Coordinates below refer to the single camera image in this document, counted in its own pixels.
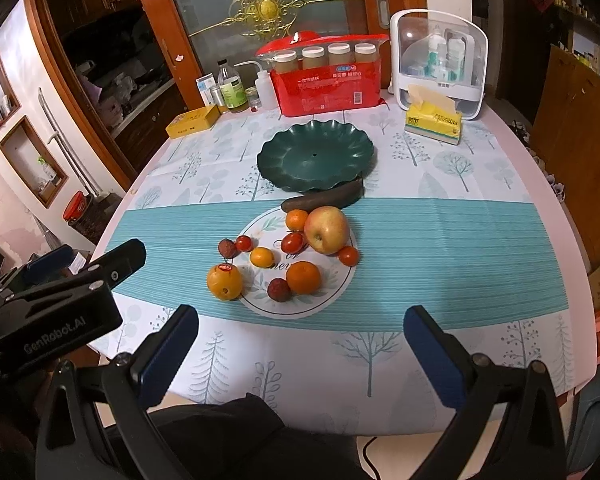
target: red tomato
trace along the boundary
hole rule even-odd
[[[346,246],[338,251],[338,259],[347,267],[353,267],[360,260],[360,253],[355,247]]]
[[[304,246],[304,236],[302,233],[293,232],[282,238],[280,250],[286,254],[296,254],[302,250]]]
[[[247,235],[238,236],[235,239],[235,246],[240,252],[243,253],[248,253],[253,249],[253,243],[251,241],[251,238],[249,238]]]

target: apple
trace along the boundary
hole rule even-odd
[[[321,254],[337,253],[349,241],[349,222],[337,207],[314,209],[304,222],[307,243]]]

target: scalloped plate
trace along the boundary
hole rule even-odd
[[[314,120],[294,124],[265,142],[258,170],[285,191],[331,189],[363,173],[373,154],[374,144],[353,124]]]

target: gold door ornament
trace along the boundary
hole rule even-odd
[[[339,1],[343,0],[233,0],[228,18],[192,32],[189,37],[221,25],[243,23],[248,29],[243,36],[257,36],[261,40],[282,38],[289,34],[298,16],[298,9],[309,4]]]

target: black pants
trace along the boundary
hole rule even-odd
[[[220,406],[173,406],[150,417],[196,480],[370,479],[360,467],[355,437],[286,428],[251,394]],[[107,434],[123,470],[140,480],[116,427]]]

